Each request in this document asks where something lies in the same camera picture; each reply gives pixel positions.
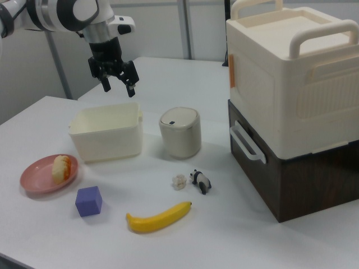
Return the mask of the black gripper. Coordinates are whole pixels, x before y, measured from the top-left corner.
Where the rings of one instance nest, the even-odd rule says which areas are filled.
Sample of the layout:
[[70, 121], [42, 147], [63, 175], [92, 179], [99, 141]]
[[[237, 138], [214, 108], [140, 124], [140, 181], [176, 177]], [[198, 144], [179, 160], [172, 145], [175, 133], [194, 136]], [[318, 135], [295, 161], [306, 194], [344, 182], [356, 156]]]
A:
[[126, 85], [128, 97], [132, 98], [135, 95], [135, 86], [139, 82], [139, 76], [133, 61], [123, 62], [118, 38], [89, 45], [93, 54], [88, 59], [92, 77], [101, 82], [105, 92], [111, 89], [108, 76], [120, 79]]

